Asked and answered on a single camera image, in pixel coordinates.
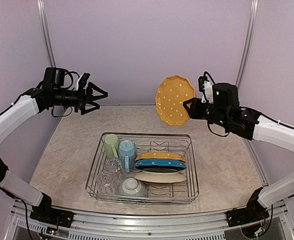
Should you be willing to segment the yellow polka dot plate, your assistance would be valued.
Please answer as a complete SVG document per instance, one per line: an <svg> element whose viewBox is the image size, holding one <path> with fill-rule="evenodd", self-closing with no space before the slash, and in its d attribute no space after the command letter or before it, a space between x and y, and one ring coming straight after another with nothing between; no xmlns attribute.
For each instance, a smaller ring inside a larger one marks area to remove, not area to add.
<svg viewBox="0 0 294 240"><path fill-rule="evenodd" d="M155 97L156 110L160 119L169 126L182 126L189 119L183 103L196 97L190 81L180 75L167 77L158 87Z"/></svg>
<svg viewBox="0 0 294 240"><path fill-rule="evenodd" d="M186 162L186 159L183 155L174 153L174 152L145 152L139 154L135 161L144 160L144 159L171 159Z"/></svg>

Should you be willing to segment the blue polka dot plate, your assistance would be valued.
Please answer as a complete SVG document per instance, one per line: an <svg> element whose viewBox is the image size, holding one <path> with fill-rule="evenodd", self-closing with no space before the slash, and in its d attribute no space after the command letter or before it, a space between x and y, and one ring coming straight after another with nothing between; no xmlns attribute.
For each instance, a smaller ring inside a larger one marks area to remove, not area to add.
<svg viewBox="0 0 294 240"><path fill-rule="evenodd" d="M138 160L134 167L139 170L144 169L173 169L182 171L187 169L186 164L183 161L175 159L162 159L162 158L151 158Z"/></svg>

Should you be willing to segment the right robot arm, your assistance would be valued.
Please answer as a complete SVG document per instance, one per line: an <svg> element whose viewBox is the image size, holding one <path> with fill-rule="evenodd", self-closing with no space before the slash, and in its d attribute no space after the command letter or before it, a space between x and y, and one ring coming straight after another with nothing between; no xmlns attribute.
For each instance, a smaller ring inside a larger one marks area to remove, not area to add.
<svg viewBox="0 0 294 240"><path fill-rule="evenodd" d="M216 124L225 133L247 140L265 142L294 153L294 126L274 120L249 107L240 107L238 88L229 83L216 83L202 88L203 98L191 98L183 107L192 119ZM294 196L294 171L277 182L254 191L243 210L243 218L253 222L262 210Z"/></svg>

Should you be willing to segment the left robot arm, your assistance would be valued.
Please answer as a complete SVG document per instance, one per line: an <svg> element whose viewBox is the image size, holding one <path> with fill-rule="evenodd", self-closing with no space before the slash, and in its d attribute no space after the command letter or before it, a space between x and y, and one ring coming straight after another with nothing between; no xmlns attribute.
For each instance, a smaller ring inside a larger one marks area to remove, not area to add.
<svg viewBox="0 0 294 240"><path fill-rule="evenodd" d="M15 102L0 113L0 145L17 128L30 118L54 107L73 108L85 115L100 108L98 100L108 93L89 82L89 73L83 73L77 81L64 86L65 76L73 73L64 68L48 67L43 80L35 88L22 93ZM52 199L12 173L0 157L0 189L32 206L32 218L51 223L59 219L52 207Z"/></svg>

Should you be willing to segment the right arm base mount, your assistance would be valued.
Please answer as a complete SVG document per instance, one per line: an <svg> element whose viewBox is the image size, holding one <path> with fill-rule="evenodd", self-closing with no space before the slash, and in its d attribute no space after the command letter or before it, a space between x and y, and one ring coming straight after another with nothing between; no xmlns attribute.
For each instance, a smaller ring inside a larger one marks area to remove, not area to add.
<svg viewBox="0 0 294 240"><path fill-rule="evenodd" d="M250 206L234 208L225 213L229 227L249 224L269 217L265 208Z"/></svg>

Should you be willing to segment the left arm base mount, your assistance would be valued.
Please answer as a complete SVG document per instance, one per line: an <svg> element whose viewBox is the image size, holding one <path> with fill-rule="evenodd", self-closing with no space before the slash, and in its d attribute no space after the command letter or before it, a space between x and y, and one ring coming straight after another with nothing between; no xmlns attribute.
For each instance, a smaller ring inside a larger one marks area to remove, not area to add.
<svg viewBox="0 0 294 240"><path fill-rule="evenodd" d="M42 223L70 228L74 215L72 211L53 207L48 210L40 210L39 207L32 207L30 218Z"/></svg>

